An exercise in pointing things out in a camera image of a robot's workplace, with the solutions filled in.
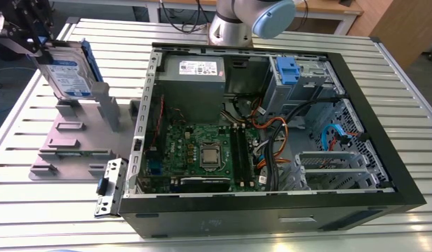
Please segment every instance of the metal bracket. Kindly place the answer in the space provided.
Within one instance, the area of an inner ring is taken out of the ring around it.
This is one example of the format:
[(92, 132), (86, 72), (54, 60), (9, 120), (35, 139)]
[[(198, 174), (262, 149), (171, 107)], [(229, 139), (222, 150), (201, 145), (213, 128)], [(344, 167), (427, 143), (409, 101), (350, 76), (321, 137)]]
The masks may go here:
[(107, 163), (104, 177), (99, 180), (95, 218), (118, 218), (119, 202), (123, 194), (127, 160), (114, 159)]

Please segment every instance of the black cable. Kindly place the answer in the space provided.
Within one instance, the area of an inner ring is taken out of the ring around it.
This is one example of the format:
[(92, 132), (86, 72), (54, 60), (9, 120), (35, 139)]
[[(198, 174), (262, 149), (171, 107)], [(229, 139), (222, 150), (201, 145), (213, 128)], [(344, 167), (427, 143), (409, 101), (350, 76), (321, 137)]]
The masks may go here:
[[(306, 108), (308, 106), (312, 106), (316, 103), (321, 103), (321, 102), (338, 102), (341, 100), (340, 97), (329, 97), (329, 98), (317, 98), (314, 100), (309, 100), (302, 102), (300, 105), (297, 105), (297, 107), (289, 112), (289, 114), (285, 117), (285, 122), (289, 123), (292, 121), (292, 119), (298, 115), (298, 113), (301, 112), (301, 110), (304, 108)], [(270, 166), (272, 169), (272, 173), (273, 177), (272, 179), (274, 179), (277, 181), (277, 183), (274, 184), (274, 187), (272, 187), (272, 191), (278, 191), (278, 169), (277, 169), (277, 163), (276, 163), (276, 157), (273, 156), (273, 142), (274, 139), (278, 136), (280, 131), (282, 130), (285, 126), (282, 124), (278, 125), (278, 127), (276, 128), (272, 137), (269, 138), (269, 142), (266, 144), (265, 147), (265, 159), (266, 159), (266, 165), (268, 165), (268, 169)]]
[(186, 26), (186, 25), (194, 25), (193, 23), (190, 23), (190, 21), (191, 21), (191, 19), (194, 18), (195, 13), (197, 13), (197, 10), (194, 11), (194, 13), (193, 13), (193, 15), (190, 16), (190, 18), (183, 22), (183, 24), (182, 24), (182, 30), (185, 30), (185, 26)]
[(183, 29), (181, 29), (179, 27), (177, 27), (177, 26), (173, 24), (171, 20), (169, 19), (169, 16), (167, 16), (167, 13), (166, 13), (166, 8), (165, 8), (163, 1), (161, 1), (161, 5), (162, 5), (162, 9), (163, 9), (163, 13), (165, 13), (166, 19), (167, 19), (169, 23), (171, 24), (171, 26), (174, 27), (174, 29), (175, 29), (175, 30), (178, 30), (179, 32), (185, 33), (185, 34), (190, 34), (190, 33), (195, 32), (195, 31), (197, 31), (197, 29), (195, 29), (195, 27), (197, 27), (197, 23), (198, 23), (198, 21), (199, 21), (199, 16), (201, 16), (199, 8), (197, 8), (197, 19), (195, 19), (195, 22), (194, 22), (194, 26), (193, 26), (191, 30), (185, 31)]
[(292, 32), (298, 31), (302, 28), (302, 26), (305, 25), (306, 20), (308, 20), (309, 7), (308, 7), (306, 0), (304, 0), (304, 1), (305, 1), (305, 13), (304, 13), (304, 17), (301, 18), (298, 27), (296, 29), (293, 29)]
[(195, 0), (195, 2), (197, 2), (197, 9), (198, 9), (198, 10), (201, 9), (201, 11), (202, 11), (202, 13), (203, 13), (203, 16), (205, 16), (205, 19), (206, 19), (207, 23), (210, 23), (210, 19), (209, 19), (209, 17), (207, 17), (207, 14), (205, 13), (205, 10), (203, 10), (203, 8), (202, 8), (202, 5), (201, 5), (201, 0)]
[(274, 179), (273, 179), (272, 165), (268, 162), (269, 158), (266, 158), (268, 153), (269, 153), (268, 145), (265, 145), (265, 147), (264, 147), (264, 156), (265, 156), (265, 160), (266, 160), (266, 170), (268, 170), (266, 191), (272, 191), (272, 189), (274, 187), (274, 184), (273, 184)]

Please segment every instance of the slotted aluminum surface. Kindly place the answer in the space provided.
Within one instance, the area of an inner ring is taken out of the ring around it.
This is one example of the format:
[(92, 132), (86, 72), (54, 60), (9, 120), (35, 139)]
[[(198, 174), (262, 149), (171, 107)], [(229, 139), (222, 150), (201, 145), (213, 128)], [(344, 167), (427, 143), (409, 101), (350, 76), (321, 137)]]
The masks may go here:
[[(91, 42), (118, 103), (141, 97), (153, 42), (206, 44), (203, 31), (167, 24), (82, 19), (60, 39)], [(432, 109), (385, 49), (368, 38), (284, 33), (256, 47), (341, 53), (428, 204), (344, 232), (143, 240), (123, 219), (94, 219), (95, 183), (28, 179), (52, 120), (56, 98), (35, 73), (0, 129), (0, 249), (78, 251), (432, 251)]]

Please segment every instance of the hard drive label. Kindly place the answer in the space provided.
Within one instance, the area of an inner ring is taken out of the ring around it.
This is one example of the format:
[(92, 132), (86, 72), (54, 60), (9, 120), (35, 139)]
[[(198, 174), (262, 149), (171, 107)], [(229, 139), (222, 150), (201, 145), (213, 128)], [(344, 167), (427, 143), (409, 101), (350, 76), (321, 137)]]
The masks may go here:
[(214, 61), (182, 61), (181, 75), (218, 75), (218, 67)]
[(75, 61), (55, 60), (48, 65), (51, 77), (59, 89), (74, 97), (87, 97), (91, 95), (84, 78), (79, 75), (79, 65)]

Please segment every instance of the robotic arm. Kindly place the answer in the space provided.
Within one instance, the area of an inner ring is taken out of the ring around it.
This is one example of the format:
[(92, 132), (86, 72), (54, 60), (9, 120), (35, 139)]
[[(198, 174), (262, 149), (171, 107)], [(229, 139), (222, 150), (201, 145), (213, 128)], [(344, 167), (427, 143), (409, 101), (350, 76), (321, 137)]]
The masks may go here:
[(274, 38), (296, 16), (293, 0), (218, 0), (215, 8), (209, 39), (219, 46), (250, 46), (252, 33)]
[(48, 0), (0, 0), (0, 44), (19, 54), (52, 61), (43, 44), (52, 41), (51, 6)]

